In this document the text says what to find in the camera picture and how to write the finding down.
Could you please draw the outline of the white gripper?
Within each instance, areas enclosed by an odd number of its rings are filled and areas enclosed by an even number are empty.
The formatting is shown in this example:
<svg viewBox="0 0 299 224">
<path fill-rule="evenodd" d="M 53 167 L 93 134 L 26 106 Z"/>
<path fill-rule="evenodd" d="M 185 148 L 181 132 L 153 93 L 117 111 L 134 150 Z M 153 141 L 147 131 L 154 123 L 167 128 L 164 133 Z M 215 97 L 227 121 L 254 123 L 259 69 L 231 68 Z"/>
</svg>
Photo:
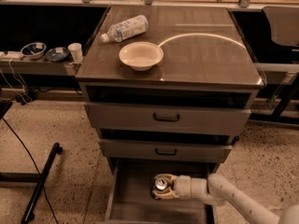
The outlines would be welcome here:
<svg viewBox="0 0 299 224">
<path fill-rule="evenodd" d="M 151 190 L 151 197 L 154 200 L 190 199 L 191 178 L 186 175 L 175 176 L 171 174 L 158 174 L 154 177 L 155 186 L 172 186 L 165 189 L 154 187 Z"/>
</svg>

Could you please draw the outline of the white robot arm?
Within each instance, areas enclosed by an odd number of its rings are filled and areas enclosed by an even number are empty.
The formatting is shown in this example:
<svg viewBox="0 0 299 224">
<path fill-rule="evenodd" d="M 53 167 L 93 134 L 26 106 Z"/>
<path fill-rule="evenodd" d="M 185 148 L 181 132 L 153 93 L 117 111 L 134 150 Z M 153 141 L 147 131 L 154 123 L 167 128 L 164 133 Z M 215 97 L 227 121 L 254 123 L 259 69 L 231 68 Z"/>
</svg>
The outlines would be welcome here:
<svg viewBox="0 0 299 224">
<path fill-rule="evenodd" d="M 228 202 L 249 224 L 299 224 L 298 204 L 289 206 L 279 217 L 251 199 L 223 175 L 195 178 L 158 174 L 154 177 L 150 193 L 156 200 L 196 199 L 212 206 Z"/>
</svg>

